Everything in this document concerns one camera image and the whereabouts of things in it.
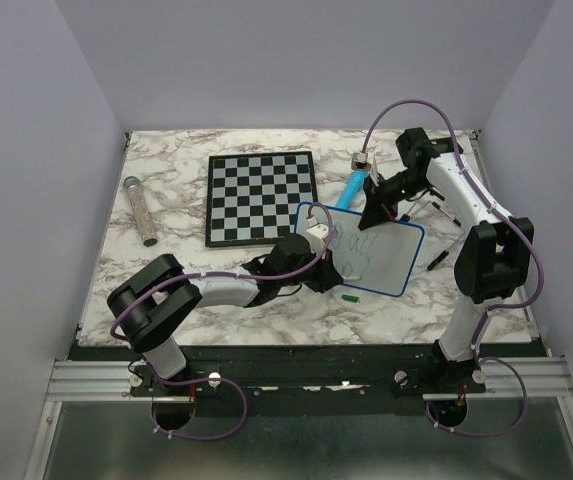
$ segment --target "wall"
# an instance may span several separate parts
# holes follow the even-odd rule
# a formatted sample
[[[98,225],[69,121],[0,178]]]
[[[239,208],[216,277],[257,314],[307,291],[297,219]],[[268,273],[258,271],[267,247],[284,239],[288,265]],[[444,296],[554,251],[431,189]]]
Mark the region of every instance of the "wall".
[[[57,0],[129,129],[367,128],[420,97],[479,128],[551,0]],[[420,107],[382,126],[442,128]]]
[[[533,310],[573,374],[573,1],[555,3],[481,147],[497,197],[535,224],[546,284]]]
[[[22,478],[124,137],[52,0],[0,0],[0,479]]]

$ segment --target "marble tabletop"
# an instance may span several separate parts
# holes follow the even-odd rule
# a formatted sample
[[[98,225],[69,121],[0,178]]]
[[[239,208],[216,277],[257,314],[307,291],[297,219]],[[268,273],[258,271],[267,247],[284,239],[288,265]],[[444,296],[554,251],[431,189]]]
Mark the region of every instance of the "marble tabletop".
[[[378,130],[372,136],[370,151],[376,154],[379,170],[385,177],[403,169],[395,147],[395,139],[401,133],[401,130]],[[159,242],[153,247],[141,244],[120,182],[82,317],[78,335],[80,345],[120,343],[108,332],[113,316],[106,306],[106,298],[115,287],[158,255],[173,253],[185,266],[227,269],[270,251],[270,246],[205,247],[210,155],[311,150],[319,200],[334,205],[350,173],[352,153],[361,147],[364,135],[364,131],[337,130],[133,133],[121,180],[129,175],[141,179]],[[446,133],[430,131],[429,136],[444,137]],[[468,154],[469,162],[474,164],[467,135],[460,133],[458,141]],[[364,201],[360,192],[352,208],[361,211]],[[406,202],[400,204],[400,214],[409,206]],[[433,342],[445,330],[457,298],[453,265],[459,249],[435,270],[429,272],[426,266],[461,231],[430,205],[417,215],[413,214],[412,221],[426,229],[426,237],[402,297],[391,298],[343,286],[323,295],[303,288],[295,296],[278,298],[257,308],[220,306],[193,311],[174,337],[180,345]],[[359,303],[342,300],[342,294],[355,292]],[[494,316],[484,337],[485,342],[529,342],[530,339],[523,311]]]

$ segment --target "table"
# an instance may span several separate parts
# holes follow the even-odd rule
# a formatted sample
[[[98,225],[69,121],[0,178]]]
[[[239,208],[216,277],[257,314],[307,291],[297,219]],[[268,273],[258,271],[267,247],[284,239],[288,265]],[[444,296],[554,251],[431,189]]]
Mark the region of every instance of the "table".
[[[365,133],[355,130],[134,132],[121,181],[129,175],[141,179],[159,242],[153,247],[141,244],[120,181],[83,313],[79,344],[121,343],[108,333],[114,319],[106,298],[158,255],[173,253],[183,265],[227,269],[270,251],[270,247],[208,249],[204,246],[210,155],[311,150],[319,200],[334,205],[350,173],[352,154],[361,147]],[[371,138],[370,149],[385,177],[403,169],[395,147],[395,139],[401,133],[402,130],[378,130]],[[441,131],[428,134],[431,138],[446,136]],[[467,134],[459,132],[458,141],[469,162],[474,164]],[[364,201],[360,193],[353,209],[361,211]],[[408,208],[407,202],[401,204],[400,214]],[[453,265],[459,249],[435,270],[428,272],[426,267],[461,231],[430,205],[413,215],[412,221],[424,226],[426,237],[406,293],[400,298],[342,286],[324,295],[304,288],[293,297],[276,299],[257,308],[221,306],[193,311],[174,337],[180,345],[433,342],[445,330],[458,295]],[[345,293],[358,295],[359,303],[342,300]],[[494,316],[484,337],[485,342],[530,339],[523,311]]]

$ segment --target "purple cable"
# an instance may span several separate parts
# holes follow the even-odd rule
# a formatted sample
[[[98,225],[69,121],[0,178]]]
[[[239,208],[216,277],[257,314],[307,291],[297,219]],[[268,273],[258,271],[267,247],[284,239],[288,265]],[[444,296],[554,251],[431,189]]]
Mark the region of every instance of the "purple cable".
[[[231,277],[231,278],[242,278],[242,279],[247,279],[247,280],[266,280],[266,281],[286,280],[288,278],[296,277],[297,275],[304,273],[308,269],[312,268],[322,258],[322,256],[326,253],[326,251],[328,250],[328,247],[330,246],[330,242],[333,239],[333,219],[330,215],[330,211],[326,208],[325,205],[323,205],[319,202],[315,202],[315,203],[312,203],[308,207],[308,217],[309,218],[312,217],[311,211],[313,210],[313,207],[321,208],[324,211],[324,214],[326,214],[326,220],[328,221],[329,234],[328,234],[328,237],[326,238],[326,241],[324,242],[323,248],[317,253],[315,258],[313,258],[310,262],[308,262],[303,267],[301,267],[295,271],[292,271],[290,273],[285,273],[283,275],[272,275],[272,276],[271,275],[237,275],[236,273],[233,273],[233,272],[212,271],[212,272],[206,272],[204,276],[206,276],[206,277]],[[187,274],[183,274],[183,275],[177,275],[176,277],[169,278],[168,280],[165,280],[165,281],[159,283],[158,285],[154,286],[150,290],[144,292],[139,298],[137,298],[133,303],[131,303],[128,307],[126,307],[124,309],[124,311],[115,319],[112,326],[110,327],[111,336],[113,336],[114,338],[117,338],[118,340],[128,341],[128,339],[125,336],[117,333],[117,329],[124,322],[124,319],[135,308],[137,308],[143,302],[148,300],[151,296],[153,296],[153,294],[163,290],[164,288],[166,288],[166,287],[168,287],[174,283],[181,282],[184,280],[190,280],[192,278],[201,278],[201,277],[202,277],[201,273],[187,273]],[[151,372],[157,378],[157,380],[159,382],[163,383],[164,385],[169,385],[169,386],[173,386],[173,387],[183,387],[183,386],[195,385],[195,384],[199,384],[199,383],[206,383],[206,382],[212,382],[213,381],[212,378],[197,378],[197,379],[193,379],[193,380],[186,380],[184,382],[170,382],[170,381],[160,377],[152,365],[148,364],[148,366],[150,367]],[[237,390],[237,393],[239,393],[239,395],[242,399],[242,406],[243,406],[242,416],[239,419],[239,422],[237,422],[237,425],[235,425],[230,430],[228,430],[224,433],[221,433],[219,435],[211,435],[211,436],[207,436],[207,437],[197,437],[197,436],[187,435],[187,434],[183,434],[183,433],[179,433],[179,432],[175,432],[175,431],[169,432],[168,430],[162,429],[161,427],[159,427],[159,425],[157,425],[157,416],[156,416],[157,414],[156,414],[156,412],[153,412],[153,421],[155,422],[156,428],[158,428],[160,431],[162,431],[164,433],[170,434],[173,437],[184,438],[184,439],[188,439],[188,440],[223,440],[225,438],[230,437],[235,432],[237,432],[242,427],[242,425],[244,425],[244,422],[246,421],[246,417],[248,416],[248,402],[246,401],[246,396],[244,395],[244,391],[242,390],[242,388],[239,385],[237,385],[235,382],[233,382],[232,380],[229,380],[227,378],[218,378],[217,381],[220,381],[220,382],[223,382],[223,383],[226,383],[226,384],[232,386],[235,390]]]
[[[375,121],[371,125],[370,129],[368,130],[368,133],[366,134],[366,138],[364,139],[364,145],[362,147],[363,153],[366,153],[366,149],[368,148],[368,141],[370,140],[370,137],[373,134],[375,127],[377,127],[377,124],[384,117],[384,115],[386,115],[390,110],[392,110],[395,107],[398,107],[400,105],[406,105],[409,103],[425,105],[425,106],[435,110],[439,114],[439,116],[442,117],[442,119],[444,120],[444,123],[446,124],[446,127],[448,128],[448,133],[450,134],[451,141],[453,142],[453,146],[457,145],[457,135],[455,135],[455,129],[453,128],[453,124],[450,122],[449,118],[446,116],[446,114],[444,113],[444,111],[441,108],[439,108],[437,105],[435,105],[431,102],[427,102],[426,100],[409,99],[409,100],[401,100],[399,102],[395,102],[395,103],[389,105],[388,107],[386,107],[382,111],[382,113],[380,113],[377,116],[377,118],[375,119]],[[480,318],[479,323],[477,324],[477,327],[475,327],[475,330],[473,332],[473,337],[471,339],[471,344],[474,346],[474,350],[473,350],[474,351],[474,357],[480,366],[483,363],[485,363],[486,361],[498,362],[498,363],[504,365],[505,367],[507,367],[508,369],[510,369],[513,372],[513,374],[515,374],[515,377],[519,381],[519,384],[522,387],[524,405],[522,407],[522,412],[521,412],[519,418],[515,421],[515,423],[513,423],[513,425],[511,425],[507,429],[502,430],[500,432],[495,432],[495,433],[475,433],[475,432],[467,432],[464,430],[457,430],[457,429],[445,427],[445,426],[439,424],[438,419],[434,418],[431,414],[430,408],[432,407],[432,404],[430,402],[428,402],[426,404],[426,416],[431,420],[432,423],[435,424],[435,426],[437,428],[440,428],[442,430],[445,430],[445,431],[448,431],[451,433],[463,435],[466,437],[478,437],[478,438],[480,438],[480,437],[497,437],[500,435],[505,435],[507,433],[513,432],[515,429],[517,429],[523,423],[524,418],[526,417],[526,412],[528,411],[528,394],[526,393],[526,386],[524,385],[524,380],[519,375],[519,372],[517,372],[517,370],[512,365],[510,365],[508,362],[500,360],[499,358],[496,358],[496,357],[486,357],[485,359],[481,359],[481,360],[478,358],[478,352],[477,352],[477,348],[476,348],[477,342],[481,341],[481,338],[480,338],[481,332],[484,330],[486,322],[488,321],[488,318],[489,318],[488,312],[491,312],[491,311],[496,310],[498,308],[506,308],[506,309],[525,308],[525,307],[528,307],[529,305],[533,304],[535,302],[535,300],[537,300],[539,298],[539,296],[541,295],[542,290],[544,288],[544,268],[542,266],[541,258],[539,257],[537,251],[535,250],[535,247],[533,247],[533,244],[528,240],[528,238],[526,238],[524,233],[519,228],[517,228],[517,225],[515,225],[513,222],[511,222],[510,219],[506,218],[506,216],[504,216],[502,213],[500,213],[495,208],[495,205],[493,204],[493,202],[491,202],[486,197],[486,195],[484,194],[482,189],[477,185],[477,183],[473,179],[471,173],[468,171],[467,168],[465,168],[462,157],[459,154],[459,149],[453,148],[453,152],[455,154],[455,160],[457,161],[457,165],[459,166],[460,170],[462,171],[464,178],[466,178],[466,181],[468,182],[470,187],[473,189],[473,191],[477,194],[477,196],[482,200],[482,202],[484,203],[484,205],[486,206],[488,211],[490,213],[492,213],[493,215],[495,215],[497,218],[499,218],[502,222],[504,222],[519,237],[519,239],[524,243],[524,245],[526,245],[526,248],[528,248],[528,251],[530,252],[531,256],[533,257],[533,260],[535,261],[535,266],[537,267],[537,288],[535,289],[535,292],[533,293],[533,295],[524,302],[513,303],[513,304],[508,304],[508,305],[502,305],[501,303],[498,303],[498,304],[489,306],[486,309],[486,311],[484,312],[484,314],[482,315],[482,317]]]

